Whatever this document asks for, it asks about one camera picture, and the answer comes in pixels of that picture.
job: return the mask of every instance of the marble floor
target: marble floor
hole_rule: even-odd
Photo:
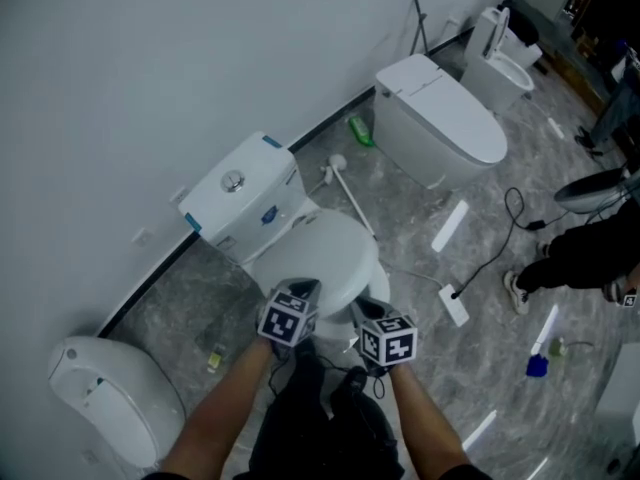
[[[434,60],[460,76],[463,46],[454,43]],[[508,141],[507,158],[475,183],[454,192],[429,191],[412,181],[376,148],[354,139],[347,115],[303,147],[296,158],[307,188],[321,179],[320,165],[333,153],[349,163],[344,178],[368,216],[380,243],[380,256],[397,268],[433,276],[459,286],[503,243],[509,227],[503,196],[517,186],[526,198],[521,221],[553,219],[562,213],[552,199],[566,183],[597,172],[572,140],[579,125],[595,118],[554,73],[532,71],[536,89],[498,118]],[[373,126],[372,100],[352,114]],[[549,126],[562,128],[559,139]],[[313,199],[356,217],[337,184]],[[470,211],[438,254],[431,241],[464,199]],[[517,316],[502,287],[505,270],[534,259],[537,240],[549,240],[584,218],[569,215],[538,233],[516,230],[504,254],[485,269],[461,297],[470,321],[456,327],[437,298],[438,287],[426,280],[389,270],[391,302],[411,314],[420,334],[416,374],[464,439],[493,409],[498,417],[471,448],[471,459],[496,480],[525,479],[545,457],[539,480],[601,479],[611,459],[630,452],[603,437],[593,421],[597,400],[622,343],[640,340],[640,316],[607,304],[599,291],[567,288],[540,291],[528,316]],[[215,386],[254,336],[254,315],[263,298],[251,279],[201,240],[197,241],[144,295],[110,338],[146,350],[176,387],[188,412]],[[554,304],[560,315],[552,336],[587,340],[594,348],[573,347],[551,361],[543,379],[529,378],[529,351]],[[340,366],[358,363],[353,351],[319,342],[321,353]],[[210,372],[212,350],[224,350],[221,367]],[[278,373],[276,384],[286,381]],[[328,393],[340,377],[329,372]],[[393,393],[387,381],[380,402],[400,436]],[[224,478],[246,471],[262,417],[272,400],[266,386],[226,465]],[[404,446],[401,458],[413,478]]]

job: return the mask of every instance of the toilet lid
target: toilet lid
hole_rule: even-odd
[[[486,164],[506,156],[507,138],[493,115],[424,55],[389,66],[377,78],[399,98],[405,111],[463,156]]]
[[[378,246],[364,226],[335,210],[319,210],[256,260],[254,278],[265,295],[285,279],[320,280],[322,318],[340,311],[362,293],[377,261]]]
[[[502,12],[498,17],[496,28],[493,31],[493,35],[491,36],[491,43],[489,44],[489,50],[487,50],[485,58],[490,59],[500,48],[500,44],[502,43],[504,35],[507,32],[507,27],[509,26],[510,12],[511,11],[509,11],[507,7],[502,9]]]

